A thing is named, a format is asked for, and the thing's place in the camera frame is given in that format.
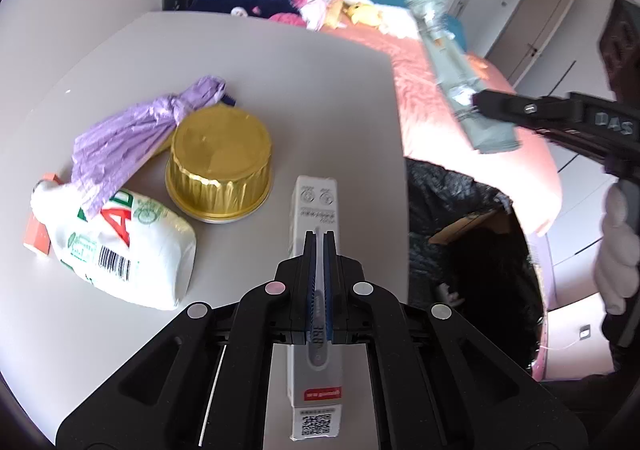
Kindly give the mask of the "right hand white glove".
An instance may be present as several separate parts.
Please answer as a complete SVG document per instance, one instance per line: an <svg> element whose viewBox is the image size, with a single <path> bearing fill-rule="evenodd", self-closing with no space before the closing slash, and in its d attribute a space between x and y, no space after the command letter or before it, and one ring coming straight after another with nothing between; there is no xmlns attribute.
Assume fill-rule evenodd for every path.
<svg viewBox="0 0 640 450"><path fill-rule="evenodd" d="M602 240L593 278L608 314L626 311L626 300L639 288L639 237L627 224L628 203L620 187L612 185L604 199Z"/></svg>

